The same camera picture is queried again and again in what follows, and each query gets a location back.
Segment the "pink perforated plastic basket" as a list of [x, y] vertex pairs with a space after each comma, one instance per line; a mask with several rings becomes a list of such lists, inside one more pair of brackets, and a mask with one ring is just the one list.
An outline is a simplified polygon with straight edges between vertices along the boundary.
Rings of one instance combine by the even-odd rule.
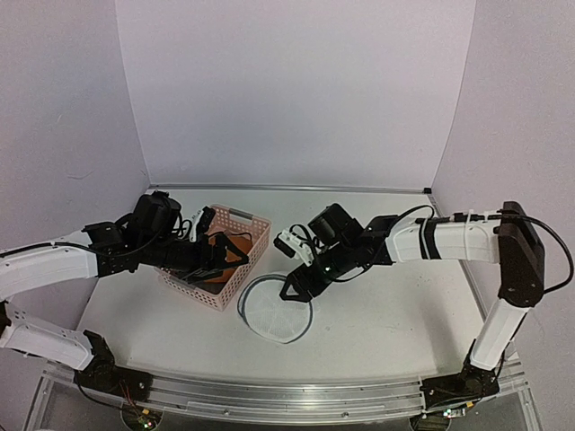
[[207, 269], [161, 268], [164, 284], [206, 306], [223, 311], [266, 251], [271, 221], [235, 208], [211, 205], [196, 217], [192, 238], [205, 238], [214, 260]]

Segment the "white mesh laundry bag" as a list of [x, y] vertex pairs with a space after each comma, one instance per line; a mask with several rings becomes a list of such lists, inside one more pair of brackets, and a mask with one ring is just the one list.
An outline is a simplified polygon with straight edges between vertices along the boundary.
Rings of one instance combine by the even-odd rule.
[[243, 323], [253, 333], [282, 345], [301, 339], [314, 321], [311, 303], [284, 301], [280, 297], [286, 281], [281, 273], [256, 277], [241, 292], [236, 305]]

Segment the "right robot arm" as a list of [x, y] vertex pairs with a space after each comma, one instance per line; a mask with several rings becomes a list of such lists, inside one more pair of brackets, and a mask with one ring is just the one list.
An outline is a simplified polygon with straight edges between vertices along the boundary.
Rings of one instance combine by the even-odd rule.
[[332, 204], [296, 233], [282, 230], [274, 246], [301, 265], [287, 275], [280, 297], [309, 303], [334, 283], [353, 279], [374, 266], [412, 261], [478, 261], [500, 268], [500, 290], [467, 367], [452, 389], [471, 398], [488, 381], [526, 314], [544, 296], [544, 246], [522, 207], [513, 201], [495, 212], [417, 217], [417, 207], [399, 215], [379, 215], [362, 225], [341, 205]]

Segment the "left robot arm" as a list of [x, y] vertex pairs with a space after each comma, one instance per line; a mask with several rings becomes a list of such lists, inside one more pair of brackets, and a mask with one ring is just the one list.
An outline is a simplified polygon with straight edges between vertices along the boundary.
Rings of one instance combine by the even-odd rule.
[[12, 298], [70, 280], [133, 273], [140, 266], [203, 281], [248, 264], [247, 253], [228, 235], [209, 231], [215, 215], [204, 207], [198, 220], [189, 222], [181, 216], [180, 203], [155, 191], [142, 195], [115, 222], [89, 224], [59, 240], [2, 252], [1, 346], [84, 372], [99, 391], [114, 391], [120, 372], [102, 336], [29, 317]]

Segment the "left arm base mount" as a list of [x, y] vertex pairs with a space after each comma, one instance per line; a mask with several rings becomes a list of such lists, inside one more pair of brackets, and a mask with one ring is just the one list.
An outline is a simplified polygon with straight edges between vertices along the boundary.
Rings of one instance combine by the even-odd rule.
[[133, 401], [146, 401], [149, 397], [153, 376], [150, 373], [116, 364], [104, 337], [85, 330], [83, 334], [90, 342], [93, 354], [88, 366], [75, 371], [75, 383], [87, 388], [115, 396], [129, 396]]

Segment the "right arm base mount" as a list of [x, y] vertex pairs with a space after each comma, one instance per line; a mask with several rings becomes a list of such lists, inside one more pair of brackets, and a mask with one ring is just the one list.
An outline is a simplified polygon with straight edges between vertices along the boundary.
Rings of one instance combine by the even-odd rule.
[[473, 347], [474, 344], [470, 347], [458, 373], [422, 380], [420, 392], [423, 395], [426, 412], [459, 407], [467, 402], [476, 402], [499, 393], [499, 373], [496, 368], [484, 370], [471, 364]]

